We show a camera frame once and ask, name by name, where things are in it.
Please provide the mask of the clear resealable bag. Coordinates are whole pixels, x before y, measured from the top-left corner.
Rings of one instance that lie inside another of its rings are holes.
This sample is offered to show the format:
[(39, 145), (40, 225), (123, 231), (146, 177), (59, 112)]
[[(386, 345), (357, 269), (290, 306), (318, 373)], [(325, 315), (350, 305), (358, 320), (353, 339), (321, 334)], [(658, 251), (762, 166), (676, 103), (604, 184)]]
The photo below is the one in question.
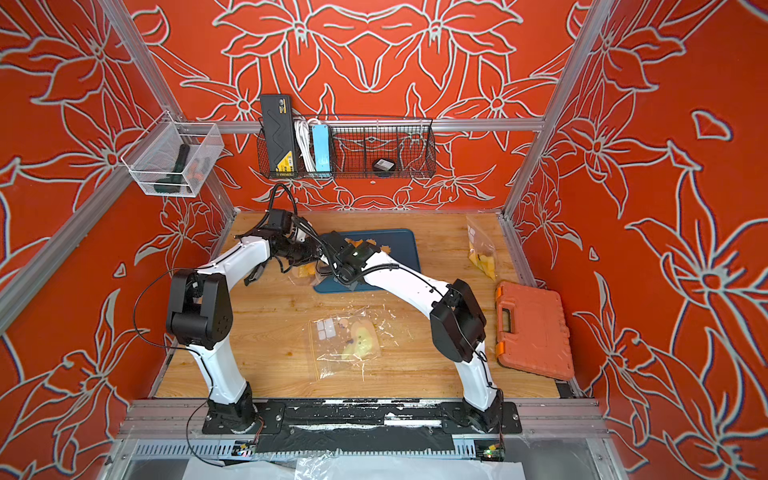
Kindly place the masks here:
[(288, 270), (288, 278), (293, 285), (314, 287), (319, 285), (327, 276), (327, 265), (315, 260), (303, 265), (293, 265)]
[(489, 279), (497, 279), (497, 254), (495, 244), (480, 224), (467, 217), (469, 261)]

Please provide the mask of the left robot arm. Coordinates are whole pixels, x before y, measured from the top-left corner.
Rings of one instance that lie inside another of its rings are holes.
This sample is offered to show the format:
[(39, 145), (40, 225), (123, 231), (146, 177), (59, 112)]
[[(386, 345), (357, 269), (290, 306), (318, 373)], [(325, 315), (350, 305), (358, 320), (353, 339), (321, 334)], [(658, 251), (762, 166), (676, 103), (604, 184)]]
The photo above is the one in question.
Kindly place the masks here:
[(201, 267), (178, 270), (171, 280), (166, 330), (201, 370), (208, 415), (234, 432), (251, 428), (257, 413), (231, 348), (230, 292), (258, 280), (273, 259), (287, 264), (283, 272), (316, 260), (317, 242), (298, 229), (300, 220), (290, 188), (279, 183), (269, 193), (264, 216), (237, 235), (234, 246)]

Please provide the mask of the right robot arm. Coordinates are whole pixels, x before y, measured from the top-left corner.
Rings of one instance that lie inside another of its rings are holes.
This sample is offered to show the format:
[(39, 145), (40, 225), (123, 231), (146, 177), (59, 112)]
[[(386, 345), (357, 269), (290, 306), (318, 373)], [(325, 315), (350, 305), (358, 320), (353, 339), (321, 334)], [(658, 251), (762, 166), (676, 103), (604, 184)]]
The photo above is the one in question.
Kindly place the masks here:
[(358, 283), (384, 290), (422, 313), (432, 343), (456, 367), (462, 385), (462, 421), (492, 432), (503, 423), (503, 391), (493, 381), (486, 354), (487, 320), (470, 285), (428, 277), (392, 258), (367, 240), (358, 245), (336, 231), (318, 234), (305, 220), (295, 226), (317, 244), (317, 256), (334, 279), (347, 287)]

